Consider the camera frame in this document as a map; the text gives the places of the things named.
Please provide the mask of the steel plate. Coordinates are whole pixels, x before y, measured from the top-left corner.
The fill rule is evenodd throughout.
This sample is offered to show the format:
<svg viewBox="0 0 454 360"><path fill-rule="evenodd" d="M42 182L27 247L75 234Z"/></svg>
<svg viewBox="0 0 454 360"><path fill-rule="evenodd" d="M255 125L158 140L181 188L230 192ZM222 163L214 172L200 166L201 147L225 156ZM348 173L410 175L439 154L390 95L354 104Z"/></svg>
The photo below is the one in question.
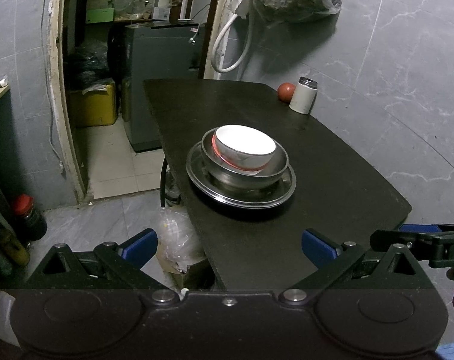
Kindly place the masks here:
<svg viewBox="0 0 454 360"><path fill-rule="evenodd" d="M293 195L297 182L294 170L289 165L280 180L266 188L240 189L228 186L208 171L200 143L190 149L186 159L186 171L190 181L215 201L249 210L269 209L286 203Z"/></svg>

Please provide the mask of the steel bowl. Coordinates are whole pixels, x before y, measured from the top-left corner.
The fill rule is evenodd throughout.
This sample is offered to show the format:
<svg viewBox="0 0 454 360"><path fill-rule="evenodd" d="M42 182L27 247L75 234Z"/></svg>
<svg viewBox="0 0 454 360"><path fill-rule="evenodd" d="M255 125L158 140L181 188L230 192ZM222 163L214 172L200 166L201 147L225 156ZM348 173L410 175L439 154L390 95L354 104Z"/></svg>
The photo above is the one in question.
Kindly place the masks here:
<svg viewBox="0 0 454 360"><path fill-rule="evenodd" d="M224 185L235 189L266 189L280 180L294 178L294 170L289 155L282 145L275 141L276 149L266 167L258 172L248 172L228 165L214 153L212 138L215 129L204 133L200 141L203 164L208 173Z"/></svg>

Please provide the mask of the white bowl red rim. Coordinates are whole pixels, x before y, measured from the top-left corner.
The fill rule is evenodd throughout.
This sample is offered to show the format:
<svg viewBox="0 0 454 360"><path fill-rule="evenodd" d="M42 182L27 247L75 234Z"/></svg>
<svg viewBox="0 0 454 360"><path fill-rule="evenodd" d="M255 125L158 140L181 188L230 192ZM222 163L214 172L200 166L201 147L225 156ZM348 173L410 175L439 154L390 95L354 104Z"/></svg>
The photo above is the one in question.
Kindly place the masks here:
<svg viewBox="0 0 454 360"><path fill-rule="evenodd" d="M250 174L264 170L276 150L276 142L266 133L236 124L218 127L211 145L214 153L226 164Z"/></svg>

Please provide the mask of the black table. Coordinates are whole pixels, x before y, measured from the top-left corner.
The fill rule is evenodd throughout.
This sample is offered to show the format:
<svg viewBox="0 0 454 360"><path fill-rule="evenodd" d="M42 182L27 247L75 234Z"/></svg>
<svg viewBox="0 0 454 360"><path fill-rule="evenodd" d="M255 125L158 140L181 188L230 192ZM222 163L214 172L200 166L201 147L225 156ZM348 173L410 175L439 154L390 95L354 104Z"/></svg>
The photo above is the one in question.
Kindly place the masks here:
<svg viewBox="0 0 454 360"><path fill-rule="evenodd" d="M334 242L367 245L412 207L341 138L294 113L267 85L228 80L143 83L166 161L222 289L280 291L315 271L301 247L314 229ZM212 151L224 125L276 141L260 172L231 167Z"/></svg>

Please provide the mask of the crumpled plastic bag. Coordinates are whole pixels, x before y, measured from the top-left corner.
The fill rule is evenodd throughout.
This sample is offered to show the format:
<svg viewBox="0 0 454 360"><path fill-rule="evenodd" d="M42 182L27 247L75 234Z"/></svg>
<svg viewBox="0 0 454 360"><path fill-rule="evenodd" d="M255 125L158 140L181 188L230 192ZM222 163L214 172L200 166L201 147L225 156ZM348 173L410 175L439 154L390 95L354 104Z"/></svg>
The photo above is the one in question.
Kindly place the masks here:
<svg viewBox="0 0 454 360"><path fill-rule="evenodd" d="M158 236L156 256L166 271L186 274L207 258L184 206L161 208L156 217L155 232Z"/></svg>

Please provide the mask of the dark bottle red cap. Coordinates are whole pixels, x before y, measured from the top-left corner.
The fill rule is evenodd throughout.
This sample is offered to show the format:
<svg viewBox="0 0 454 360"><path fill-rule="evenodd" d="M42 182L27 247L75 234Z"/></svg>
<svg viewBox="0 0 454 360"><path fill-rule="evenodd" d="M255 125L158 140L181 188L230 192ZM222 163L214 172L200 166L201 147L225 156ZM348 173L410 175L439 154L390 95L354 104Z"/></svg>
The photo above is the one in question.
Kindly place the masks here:
<svg viewBox="0 0 454 360"><path fill-rule="evenodd" d="M47 223L42 213L35 207L34 198L21 194L14 204L19 234L26 243L38 241L46 235Z"/></svg>

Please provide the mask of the white steel thermos flask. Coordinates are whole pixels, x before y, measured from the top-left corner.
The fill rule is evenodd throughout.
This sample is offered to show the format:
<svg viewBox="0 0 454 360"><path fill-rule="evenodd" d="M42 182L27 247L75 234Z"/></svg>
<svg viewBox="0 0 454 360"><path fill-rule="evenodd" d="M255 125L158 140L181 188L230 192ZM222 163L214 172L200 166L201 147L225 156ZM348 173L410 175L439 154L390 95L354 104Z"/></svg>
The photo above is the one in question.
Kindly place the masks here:
<svg viewBox="0 0 454 360"><path fill-rule="evenodd" d="M302 115L309 115L316 99L318 84L306 76L299 77L289 108Z"/></svg>

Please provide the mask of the yellow plastic container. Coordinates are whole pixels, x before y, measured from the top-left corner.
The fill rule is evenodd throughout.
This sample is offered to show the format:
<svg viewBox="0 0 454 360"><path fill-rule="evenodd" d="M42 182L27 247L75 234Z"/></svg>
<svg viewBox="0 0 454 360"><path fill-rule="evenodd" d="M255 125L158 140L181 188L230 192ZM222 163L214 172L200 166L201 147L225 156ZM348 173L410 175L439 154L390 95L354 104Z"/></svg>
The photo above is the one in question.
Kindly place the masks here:
<svg viewBox="0 0 454 360"><path fill-rule="evenodd" d="M70 93L71 116L77 127L99 127L115 123L118 110L114 80L99 80Z"/></svg>

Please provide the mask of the red ball lid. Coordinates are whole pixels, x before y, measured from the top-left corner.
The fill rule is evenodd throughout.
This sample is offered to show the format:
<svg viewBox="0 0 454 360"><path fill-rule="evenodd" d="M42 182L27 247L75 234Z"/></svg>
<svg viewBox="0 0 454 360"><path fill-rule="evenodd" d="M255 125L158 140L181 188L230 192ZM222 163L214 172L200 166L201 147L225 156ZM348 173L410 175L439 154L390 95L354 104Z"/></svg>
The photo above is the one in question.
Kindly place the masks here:
<svg viewBox="0 0 454 360"><path fill-rule="evenodd" d="M281 102L290 103L293 98L295 88L296 85L289 82L280 84L276 90L278 99Z"/></svg>

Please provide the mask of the dark grey cabinet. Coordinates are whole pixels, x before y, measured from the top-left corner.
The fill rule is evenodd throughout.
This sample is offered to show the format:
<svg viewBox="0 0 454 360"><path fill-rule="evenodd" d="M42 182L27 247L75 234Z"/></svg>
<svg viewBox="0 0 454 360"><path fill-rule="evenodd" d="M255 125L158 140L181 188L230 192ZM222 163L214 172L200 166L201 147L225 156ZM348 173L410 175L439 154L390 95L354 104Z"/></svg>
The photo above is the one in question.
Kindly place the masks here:
<svg viewBox="0 0 454 360"><path fill-rule="evenodd" d="M132 24L124 29L121 112L134 152L161 147L147 94L169 80L195 79L205 26L192 21Z"/></svg>

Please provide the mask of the green box on shelf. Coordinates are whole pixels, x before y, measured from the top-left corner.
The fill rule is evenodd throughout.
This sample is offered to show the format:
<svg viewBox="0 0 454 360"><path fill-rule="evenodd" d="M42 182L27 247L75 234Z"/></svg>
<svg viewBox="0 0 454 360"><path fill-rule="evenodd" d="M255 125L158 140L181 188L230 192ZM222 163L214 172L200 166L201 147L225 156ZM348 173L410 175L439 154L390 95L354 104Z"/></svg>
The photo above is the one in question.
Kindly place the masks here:
<svg viewBox="0 0 454 360"><path fill-rule="evenodd" d="M115 16L114 8L99 8L86 11L85 22L87 24L98 24L113 22Z"/></svg>

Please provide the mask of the white door frame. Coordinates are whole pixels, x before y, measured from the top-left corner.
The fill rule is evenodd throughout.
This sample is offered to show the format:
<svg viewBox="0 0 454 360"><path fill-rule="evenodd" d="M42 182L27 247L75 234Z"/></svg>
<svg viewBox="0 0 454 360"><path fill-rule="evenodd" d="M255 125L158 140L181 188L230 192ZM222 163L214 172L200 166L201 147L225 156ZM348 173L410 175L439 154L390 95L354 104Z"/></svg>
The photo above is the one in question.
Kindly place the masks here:
<svg viewBox="0 0 454 360"><path fill-rule="evenodd" d="M47 78L48 94L51 102L53 123L58 133L59 147L64 174L73 188L76 202L85 199L86 186L76 156L73 134L70 127L67 109L67 94L64 82L63 35L65 0L49 0L49 31L48 31L48 63Z"/></svg>

